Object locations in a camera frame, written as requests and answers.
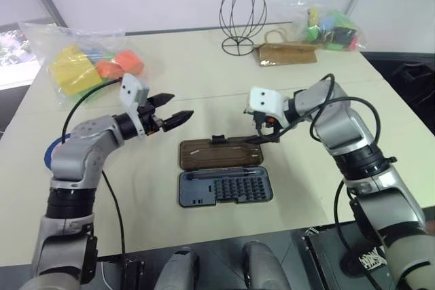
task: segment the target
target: yellow foam block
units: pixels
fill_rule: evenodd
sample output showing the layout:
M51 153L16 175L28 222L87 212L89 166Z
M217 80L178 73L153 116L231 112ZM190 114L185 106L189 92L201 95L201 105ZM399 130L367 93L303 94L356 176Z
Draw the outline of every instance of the yellow foam block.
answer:
M76 45L62 50L50 64L50 71L66 95L74 95L102 82L88 56Z

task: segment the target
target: robotic arm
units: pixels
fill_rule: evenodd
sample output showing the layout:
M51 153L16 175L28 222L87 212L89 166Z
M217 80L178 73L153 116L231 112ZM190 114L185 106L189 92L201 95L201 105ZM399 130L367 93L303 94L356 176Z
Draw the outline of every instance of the robotic arm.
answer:
M166 132L193 114L180 111L161 120L155 115L156 108L174 96L147 98L147 94L147 86L126 74L120 98L127 112L82 122L53 153L47 211L41 219L32 260L34 278L22 290L76 290L93 279L97 237L92 208L106 157L127 139L160 129Z
M351 99L366 103L348 97L333 75L293 98L252 88L245 112L254 115L260 136L248 142L277 142L299 122L311 121L355 195L350 205L362 233L383 245L392 278L403 289L435 289L435 237L426 232L421 208L392 165L396 159L384 158L379 135L372 136ZM263 124L273 133L263 135Z

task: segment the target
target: orange foam block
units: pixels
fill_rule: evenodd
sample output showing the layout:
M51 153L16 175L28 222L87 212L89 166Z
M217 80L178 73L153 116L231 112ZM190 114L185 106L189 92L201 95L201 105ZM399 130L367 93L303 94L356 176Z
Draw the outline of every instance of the orange foam block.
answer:
M97 63L97 72L104 78L119 78L124 74L124 69L116 62L102 60Z
M120 52L115 56L115 61L121 66L121 68L127 73L138 75L142 73L144 63L139 59L136 54L131 50Z

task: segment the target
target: table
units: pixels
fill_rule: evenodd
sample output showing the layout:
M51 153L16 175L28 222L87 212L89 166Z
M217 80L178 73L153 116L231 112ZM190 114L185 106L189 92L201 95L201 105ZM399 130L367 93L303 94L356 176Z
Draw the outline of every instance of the table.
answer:
M398 158L396 167L418 203L435 204L434 138L360 54L318 51L317 64L270 68L257 67L250 56L235 58L240 71L237 78L232 78L236 71L229 63L235 59L222 56L220 43L212 38L216 33L220 31L133 39L138 48L149 54L150 58L146 58L150 70L150 62L159 61L156 49L161 51L163 73L159 77L157 67L150 72L151 94L166 91L177 94L177 98L158 109L159 116L168 117L184 109L193 109L195 113L186 124L168 133L159 132L142 141L127 141L106 161L105 170L124 218L128 252L332 223L333 197L341 175L322 145L310 139L308 124L288 132L280 144L262 145L265 157L262 165L269 172L275 194L270 202L226 203L195 209L183 209L177 203L180 141L213 134L253 134L251 116L242 114L251 86L292 94L330 72L336 73L337 82L349 95L364 97L378 109L383 124L380 148L386 156ZM176 46L191 41L198 50L204 49L203 60L196 57L189 62L186 56L191 49ZM156 43L161 48L153 48ZM178 76L174 73L179 66L175 60L162 57L176 49L177 58L185 58L185 63L190 65L189 69L180 66L183 67L180 74L190 72L192 76L185 79ZM201 79L198 71L205 66L209 67L209 78ZM30 262L39 218L46 209L50 171L43 164L43 154L60 134L67 114L66 108L47 102L54 99L48 86L46 76L40 73L0 140L0 223L5 230L0 242L0 266ZM117 96L116 87L106 90L105 96L77 111L71 126L92 117L122 113ZM355 108L368 126L374 128L369 110L359 104ZM99 255L119 253L116 211L104 183L97 190L94 212ZM339 202L339 217L341 221L353 219L346 196Z

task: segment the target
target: brown case lid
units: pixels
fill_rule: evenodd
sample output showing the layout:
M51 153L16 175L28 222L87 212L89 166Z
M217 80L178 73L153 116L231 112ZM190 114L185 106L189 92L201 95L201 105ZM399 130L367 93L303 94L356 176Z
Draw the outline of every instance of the brown case lid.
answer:
M257 166L263 162L259 145L245 143L246 137L194 139L182 141L179 146L179 165L190 171L231 166Z

